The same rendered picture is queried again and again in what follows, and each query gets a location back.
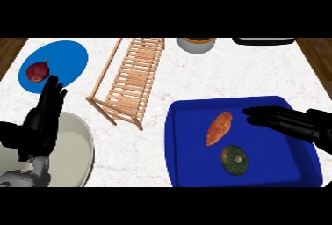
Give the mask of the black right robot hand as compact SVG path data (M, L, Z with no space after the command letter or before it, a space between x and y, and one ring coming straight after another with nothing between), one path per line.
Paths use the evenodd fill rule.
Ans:
M256 106L242 112L250 124L315 143L332 155L332 113L316 109L298 112L281 106Z

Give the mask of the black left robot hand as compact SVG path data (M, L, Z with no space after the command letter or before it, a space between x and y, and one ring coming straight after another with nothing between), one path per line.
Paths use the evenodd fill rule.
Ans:
M49 156L55 149L67 93L59 78L50 76L24 124L0 121L0 143L6 148L18 150L19 162L33 157Z

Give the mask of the blue tray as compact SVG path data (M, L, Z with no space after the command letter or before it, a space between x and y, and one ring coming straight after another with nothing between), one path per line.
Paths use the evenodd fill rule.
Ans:
M322 185L315 145L247 122L242 110L264 105L289 106L278 96L182 100L171 104L165 118L165 165L174 187ZM210 123L223 112L232 115L230 131L210 146ZM248 170L239 176L229 174L220 160L222 150L230 145L241 147L250 159Z

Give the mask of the dark green squash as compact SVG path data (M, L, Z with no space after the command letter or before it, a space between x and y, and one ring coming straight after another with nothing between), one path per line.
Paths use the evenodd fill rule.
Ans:
M247 172L250 158L241 147L235 145L226 146L220 153L220 160L223 168L230 175L241 176Z

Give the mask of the wooden tiered shelf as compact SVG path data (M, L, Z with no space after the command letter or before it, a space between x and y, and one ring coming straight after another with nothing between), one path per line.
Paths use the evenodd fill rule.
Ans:
M161 54L165 50L165 39L132 39L106 99L99 100L96 98L96 93L121 43L123 38L117 40L92 94L86 97L86 100L114 125L117 125L117 120L123 120L135 124L139 130L143 130L145 110L155 81Z

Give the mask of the pale grey bowl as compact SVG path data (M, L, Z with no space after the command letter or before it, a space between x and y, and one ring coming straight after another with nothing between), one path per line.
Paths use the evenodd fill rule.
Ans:
M92 174L95 148L84 120L70 112L59 116L56 148L49 157L50 187L83 187ZM0 144L0 176L9 171L28 171L33 164L18 161L18 152Z

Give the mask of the orange sweet potato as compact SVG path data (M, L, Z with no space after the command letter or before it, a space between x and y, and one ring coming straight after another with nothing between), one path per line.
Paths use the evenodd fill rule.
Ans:
M208 146L214 145L230 131L230 122L230 112L222 112L210 124L210 129L205 138L205 144Z

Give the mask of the dark red fruit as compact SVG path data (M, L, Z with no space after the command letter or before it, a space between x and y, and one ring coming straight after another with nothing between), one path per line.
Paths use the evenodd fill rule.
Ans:
M27 68L27 79L33 83L40 83L49 77L47 62L49 62L49 60L44 60L43 62L36 62Z

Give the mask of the blue oval plate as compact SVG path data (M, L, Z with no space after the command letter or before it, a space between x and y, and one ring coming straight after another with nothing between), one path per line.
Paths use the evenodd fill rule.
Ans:
M80 77L89 62L86 47L71 40L61 40L43 46L25 59L18 72L21 87L31 93L42 93L46 81L33 83L27 78L28 66L47 61L49 73L59 77L59 82L68 86Z

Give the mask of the black appliance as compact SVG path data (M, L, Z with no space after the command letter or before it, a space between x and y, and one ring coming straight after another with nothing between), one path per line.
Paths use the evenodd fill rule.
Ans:
M247 46L276 46L295 42L295 38L233 38L236 44Z

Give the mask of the grey pot with brown rim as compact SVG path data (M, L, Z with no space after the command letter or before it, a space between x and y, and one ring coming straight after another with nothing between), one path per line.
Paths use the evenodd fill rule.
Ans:
M216 39L208 38L205 40L192 40L189 38L177 38L177 44L186 52L192 54L204 54L213 49Z

